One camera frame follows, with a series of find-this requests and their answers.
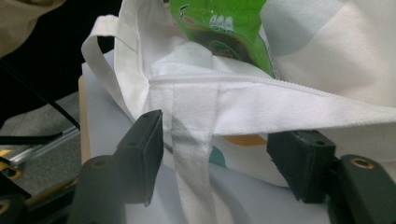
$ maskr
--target black clamp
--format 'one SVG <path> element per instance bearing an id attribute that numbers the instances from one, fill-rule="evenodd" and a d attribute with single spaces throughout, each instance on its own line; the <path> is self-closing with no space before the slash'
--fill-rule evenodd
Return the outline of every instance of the black clamp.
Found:
<path id="1" fill-rule="evenodd" d="M 335 145 L 316 131 L 271 133 L 267 151 L 297 200 L 324 203 L 332 224 L 395 224 L 396 185 L 375 161 L 334 156 Z"/>

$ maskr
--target yellow patch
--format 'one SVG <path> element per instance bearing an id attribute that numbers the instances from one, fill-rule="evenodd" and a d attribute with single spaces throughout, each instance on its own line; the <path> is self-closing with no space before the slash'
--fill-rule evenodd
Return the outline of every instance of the yellow patch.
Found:
<path id="1" fill-rule="evenodd" d="M 1 149 L 0 150 L 0 157 L 6 156 L 11 150 L 9 149 Z"/>
<path id="2" fill-rule="evenodd" d="M 242 147 L 267 145 L 267 141 L 258 134 L 224 136 L 225 139 Z"/>

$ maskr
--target black cable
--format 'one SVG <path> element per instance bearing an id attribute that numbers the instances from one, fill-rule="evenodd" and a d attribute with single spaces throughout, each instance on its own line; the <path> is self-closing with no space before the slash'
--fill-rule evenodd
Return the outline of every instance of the black cable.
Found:
<path id="1" fill-rule="evenodd" d="M 15 78 L 17 81 L 19 81 L 24 87 L 26 87 L 29 91 L 34 93 L 38 98 L 46 102 L 47 104 L 51 105 L 54 107 L 59 113 L 61 113 L 66 119 L 68 119 L 70 122 L 73 123 L 74 126 L 76 126 L 77 129 L 79 129 L 79 123 L 76 121 L 67 111 L 65 111 L 61 106 L 59 106 L 55 101 L 50 100 L 49 97 L 47 97 L 45 94 L 42 92 L 39 92 L 38 90 L 35 90 L 33 87 L 32 83 L 30 83 L 28 80 L 26 80 L 22 75 L 18 73 L 17 70 L 15 70 L 11 65 L 9 65 L 6 61 L 0 59 L 0 67 L 2 67 L 6 73 L 10 74 L 13 78 Z"/>

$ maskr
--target beige cloth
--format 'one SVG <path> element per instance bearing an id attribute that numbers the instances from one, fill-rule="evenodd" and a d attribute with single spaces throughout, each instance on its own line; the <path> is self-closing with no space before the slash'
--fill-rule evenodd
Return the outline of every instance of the beige cloth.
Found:
<path id="1" fill-rule="evenodd" d="M 38 17 L 65 0 L 0 0 L 0 58 L 20 47 L 35 28 Z"/>

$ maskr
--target green package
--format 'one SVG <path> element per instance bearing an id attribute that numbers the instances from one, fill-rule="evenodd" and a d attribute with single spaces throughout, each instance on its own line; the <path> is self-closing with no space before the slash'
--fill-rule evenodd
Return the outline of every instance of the green package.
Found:
<path id="1" fill-rule="evenodd" d="M 214 55 L 251 63 L 276 78 L 260 11 L 266 0 L 171 0 L 187 38 Z"/>

